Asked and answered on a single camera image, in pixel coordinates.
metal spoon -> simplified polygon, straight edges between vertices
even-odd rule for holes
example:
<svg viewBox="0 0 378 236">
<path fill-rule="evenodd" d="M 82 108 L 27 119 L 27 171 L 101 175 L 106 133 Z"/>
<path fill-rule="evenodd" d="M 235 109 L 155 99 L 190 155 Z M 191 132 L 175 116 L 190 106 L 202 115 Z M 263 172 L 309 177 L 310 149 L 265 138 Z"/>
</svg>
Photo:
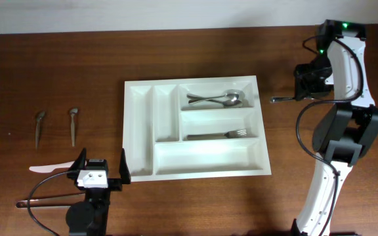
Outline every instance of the metal spoon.
<svg viewBox="0 0 378 236">
<path fill-rule="evenodd" d="M 189 104 L 192 105 L 192 104 L 197 104 L 198 102 L 203 102 L 203 101 L 207 101 L 207 100 L 211 100 L 211 99 L 215 99 L 215 98 L 224 98 L 224 97 L 227 97 L 228 99 L 230 99 L 232 101 L 243 100 L 244 99 L 244 92 L 241 91 L 241 90 L 237 90 L 237 89 L 229 89 L 229 90 L 224 91 L 224 93 L 220 96 L 214 96 L 214 97 L 208 97 L 208 98 L 189 101 Z"/>
<path fill-rule="evenodd" d="M 190 102 L 194 102 L 194 101 L 197 101 L 195 99 L 191 99 L 189 100 L 189 103 Z M 226 100 L 226 101 L 218 101 L 218 100 L 204 100 L 204 101 L 201 101 L 201 102 L 214 102 L 214 103 L 218 103 L 218 104 L 221 104 L 224 106 L 224 108 L 241 108 L 243 106 L 243 102 L 240 101 L 240 100 Z"/>
<path fill-rule="evenodd" d="M 72 146 L 75 147 L 75 123 L 74 123 L 74 115 L 78 114 L 78 108 L 72 108 L 70 110 L 71 115 L 71 141 Z"/>
<path fill-rule="evenodd" d="M 45 111 L 40 111 L 39 114 L 36 115 L 36 131 L 35 131 L 35 145 L 36 149 L 39 146 L 39 139 L 40 139 L 40 122 L 45 116 Z"/>
</svg>

